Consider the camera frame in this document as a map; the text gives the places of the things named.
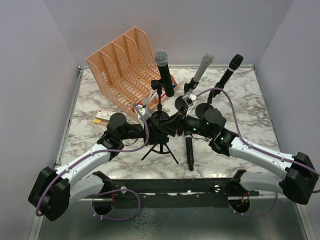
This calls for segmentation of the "black microphone stand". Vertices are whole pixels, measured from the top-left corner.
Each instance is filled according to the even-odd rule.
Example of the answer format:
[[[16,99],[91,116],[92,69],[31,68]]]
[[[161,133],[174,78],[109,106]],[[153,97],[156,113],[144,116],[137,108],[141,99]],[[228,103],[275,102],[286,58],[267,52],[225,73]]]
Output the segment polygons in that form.
[[[191,94],[193,90],[198,86],[199,82],[194,81],[194,78],[190,80],[189,83],[185,83],[183,90],[184,94],[179,96],[175,100],[175,108],[177,110],[180,110],[181,108],[188,108],[193,105],[193,100],[191,99]]]
[[[169,119],[169,115],[163,111],[162,106],[162,86],[163,84],[159,80],[151,81],[151,88],[156,90],[158,97],[157,111],[155,111],[151,116],[151,122],[154,124],[159,124],[164,120]]]
[[[196,108],[195,108],[195,114],[199,119],[202,119],[204,117],[205,112],[208,109],[212,109],[212,101],[213,98],[215,98],[217,95],[220,94],[220,90],[211,90],[209,92],[208,98],[207,98],[207,102],[206,103],[200,103]]]

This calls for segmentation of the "small black tripod stand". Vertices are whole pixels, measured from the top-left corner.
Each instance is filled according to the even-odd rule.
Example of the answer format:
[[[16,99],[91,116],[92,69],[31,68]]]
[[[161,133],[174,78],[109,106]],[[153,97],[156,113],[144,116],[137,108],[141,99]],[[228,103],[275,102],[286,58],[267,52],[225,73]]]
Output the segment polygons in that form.
[[[159,124],[158,123],[153,123],[153,125],[158,129]],[[165,134],[165,143],[164,144],[155,144],[152,145],[152,147],[148,150],[148,152],[141,158],[141,161],[143,161],[151,152],[154,152],[156,154],[159,155],[167,155],[170,154],[172,156],[172,158],[174,159],[174,161],[176,162],[176,164],[178,165],[179,162],[176,159],[176,157],[174,156],[174,154],[172,153],[172,151],[170,150],[170,148],[168,147],[167,143],[169,142],[169,137],[166,133]]]

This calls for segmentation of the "black microphone white band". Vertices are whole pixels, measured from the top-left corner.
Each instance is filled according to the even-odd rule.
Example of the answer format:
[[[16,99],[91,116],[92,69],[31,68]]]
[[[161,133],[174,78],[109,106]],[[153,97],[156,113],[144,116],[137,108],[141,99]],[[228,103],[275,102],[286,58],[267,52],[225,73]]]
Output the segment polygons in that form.
[[[186,147],[186,158],[187,164],[190,171],[194,170],[194,151],[193,151],[193,140],[192,135],[188,131],[184,131],[185,147]]]

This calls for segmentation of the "black microphone silver grille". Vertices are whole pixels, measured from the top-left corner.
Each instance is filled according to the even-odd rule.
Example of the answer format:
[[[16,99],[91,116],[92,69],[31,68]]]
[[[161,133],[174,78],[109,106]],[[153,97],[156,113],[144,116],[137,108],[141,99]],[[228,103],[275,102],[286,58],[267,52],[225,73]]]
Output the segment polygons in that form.
[[[168,66],[168,55],[163,50],[159,50],[154,54],[154,62],[158,66],[160,73],[160,82],[163,85],[165,93],[168,97],[173,97],[175,94],[172,78]]]

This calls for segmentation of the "black microphone grey band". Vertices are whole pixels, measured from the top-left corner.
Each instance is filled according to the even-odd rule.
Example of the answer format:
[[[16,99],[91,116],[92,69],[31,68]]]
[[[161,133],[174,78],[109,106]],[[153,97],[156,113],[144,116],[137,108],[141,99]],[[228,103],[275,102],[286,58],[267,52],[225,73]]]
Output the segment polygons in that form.
[[[223,76],[221,77],[221,79],[219,80],[219,82],[216,83],[216,87],[223,89],[226,85],[226,83],[228,82],[228,80],[231,78],[231,76],[233,75],[233,73],[240,67],[240,65],[242,64],[244,60],[244,57],[240,54],[236,54],[232,60],[230,61],[228,68],[226,69],[226,71],[224,72]]]

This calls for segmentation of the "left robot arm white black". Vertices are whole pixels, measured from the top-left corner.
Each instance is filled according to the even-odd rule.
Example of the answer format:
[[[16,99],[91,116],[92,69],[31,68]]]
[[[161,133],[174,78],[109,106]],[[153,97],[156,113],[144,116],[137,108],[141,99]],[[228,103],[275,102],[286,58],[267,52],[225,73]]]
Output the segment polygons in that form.
[[[89,172],[125,152],[123,140],[143,139],[144,145],[150,142],[155,133],[152,125],[159,116],[157,111],[140,114],[141,123],[129,124],[122,113],[114,113],[106,131],[90,150],[57,169],[43,168],[28,197],[28,202],[35,207],[36,216],[45,216],[50,221],[58,219],[70,204],[72,188]]]

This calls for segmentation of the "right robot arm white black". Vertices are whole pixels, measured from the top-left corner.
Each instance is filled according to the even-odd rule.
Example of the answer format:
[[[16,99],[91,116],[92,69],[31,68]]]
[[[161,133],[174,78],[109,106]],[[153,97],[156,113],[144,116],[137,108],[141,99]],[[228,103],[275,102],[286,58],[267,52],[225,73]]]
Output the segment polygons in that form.
[[[265,191],[282,193],[295,203],[309,203],[319,175],[307,154],[298,152],[291,155],[262,147],[226,129],[225,124],[226,119],[221,112],[210,108],[202,119],[188,116],[186,111],[180,110],[161,119],[158,128],[172,137],[188,131],[211,138],[209,146],[214,152],[248,161],[269,171],[268,174],[243,173],[239,184],[247,191],[264,187]]]

